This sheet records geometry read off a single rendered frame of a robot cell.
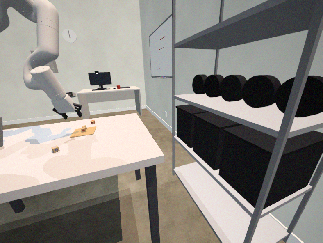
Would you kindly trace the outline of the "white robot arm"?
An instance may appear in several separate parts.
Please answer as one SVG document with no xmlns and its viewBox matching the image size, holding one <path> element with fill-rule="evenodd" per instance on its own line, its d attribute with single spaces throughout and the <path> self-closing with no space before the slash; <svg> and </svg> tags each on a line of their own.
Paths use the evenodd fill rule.
<svg viewBox="0 0 323 243">
<path fill-rule="evenodd" d="M 7 9 L 14 8 L 28 20 L 37 23 L 37 48 L 26 59 L 23 68 L 24 84 L 32 90 L 43 90 L 51 100 L 66 93 L 47 63 L 59 56 L 59 15 L 55 6 L 47 0 L 0 0 L 0 33 L 10 24 Z"/>
</svg>

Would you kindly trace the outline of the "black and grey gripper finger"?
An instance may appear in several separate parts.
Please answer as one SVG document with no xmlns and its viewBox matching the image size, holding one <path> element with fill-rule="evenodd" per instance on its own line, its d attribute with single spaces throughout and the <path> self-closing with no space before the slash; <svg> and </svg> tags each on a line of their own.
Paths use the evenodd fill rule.
<svg viewBox="0 0 323 243">
<path fill-rule="evenodd" d="M 77 109 L 77 110 L 75 110 L 75 112 L 77 112 L 78 116 L 81 117 L 82 113 L 80 112 L 80 110 L 81 110 L 82 105 L 76 104 L 76 103 L 73 103 L 73 105 L 75 106 L 75 109 Z M 79 108 L 77 108 L 77 107 L 79 107 Z"/>
<path fill-rule="evenodd" d="M 53 108 L 53 111 L 54 111 L 54 112 L 56 112 L 56 113 L 58 113 L 58 112 L 57 112 L 57 110 L 56 110 L 55 108 Z M 67 119 L 67 117 L 68 117 L 66 113 L 58 113 L 58 114 L 60 114 L 60 115 L 61 115 L 65 120 L 66 120 L 66 119 Z"/>
</svg>

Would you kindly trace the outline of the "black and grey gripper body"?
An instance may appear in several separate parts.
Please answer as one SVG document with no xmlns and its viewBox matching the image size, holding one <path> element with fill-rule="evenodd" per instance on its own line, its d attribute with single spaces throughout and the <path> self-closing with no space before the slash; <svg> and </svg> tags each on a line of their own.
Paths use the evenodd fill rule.
<svg viewBox="0 0 323 243">
<path fill-rule="evenodd" d="M 73 105 L 73 103 L 75 102 L 67 94 L 63 98 L 51 100 L 51 102 L 58 113 L 68 113 L 75 111 L 75 106 Z"/>
</svg>

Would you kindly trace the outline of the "tan square mat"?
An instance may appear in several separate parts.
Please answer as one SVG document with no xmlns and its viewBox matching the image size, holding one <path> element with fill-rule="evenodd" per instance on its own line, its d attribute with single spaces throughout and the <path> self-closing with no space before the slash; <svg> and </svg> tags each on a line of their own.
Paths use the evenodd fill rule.
<svg viewBox="0 0 323 243">
<path fill-rule="evenodd" d="M 86 129 L 86 132 L 82 132 L 81 129 L 75 129 L 75 131 L 72 133 L 70 138 L 73 137 L 79 137 L 79 136 L 85 136 L 85 135 L 93 135 L 95 132 L 96 126 L 95 127 L 88 127 Z"/>
</svg>

